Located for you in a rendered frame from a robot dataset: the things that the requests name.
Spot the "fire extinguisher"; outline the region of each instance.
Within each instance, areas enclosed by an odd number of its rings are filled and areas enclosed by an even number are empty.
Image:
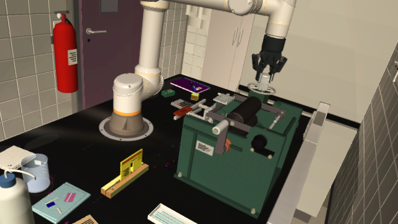
[[[55,71],[57,73],[58,91],[73,93],[77,91],[77,46],[76,32],[66,18],[61,15],[62,21],[55,25],[53,30]]]

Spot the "fire extinguisher label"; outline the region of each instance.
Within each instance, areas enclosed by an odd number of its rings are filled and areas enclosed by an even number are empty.
[[[68,65],[77,64],[77,49],[68,50]]]

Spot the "plastic bottle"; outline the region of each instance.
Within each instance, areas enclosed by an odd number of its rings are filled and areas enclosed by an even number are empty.
[[[32,204],[30,202],[27,184],[14,174],[7,172],[21,172],[21,170],[7,169],[0,176],[0,224],[34,224]]]

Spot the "cabinet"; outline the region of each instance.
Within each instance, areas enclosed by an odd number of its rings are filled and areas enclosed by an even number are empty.
[[[236,91],[242,75],[254,14],[212,10],[201,80]]]

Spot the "wooden holder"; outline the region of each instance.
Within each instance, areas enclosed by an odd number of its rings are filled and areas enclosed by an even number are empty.
[[[122,181],[120,181],[120,176],[113,179],[107,185],[101,188],[101,194],[107,196],[108,198],[114,197],[117,193],[122,191],[129,184],[133,183],[138,177],[149,170],[147,164],[143,164],[136,171],[128,175]]]

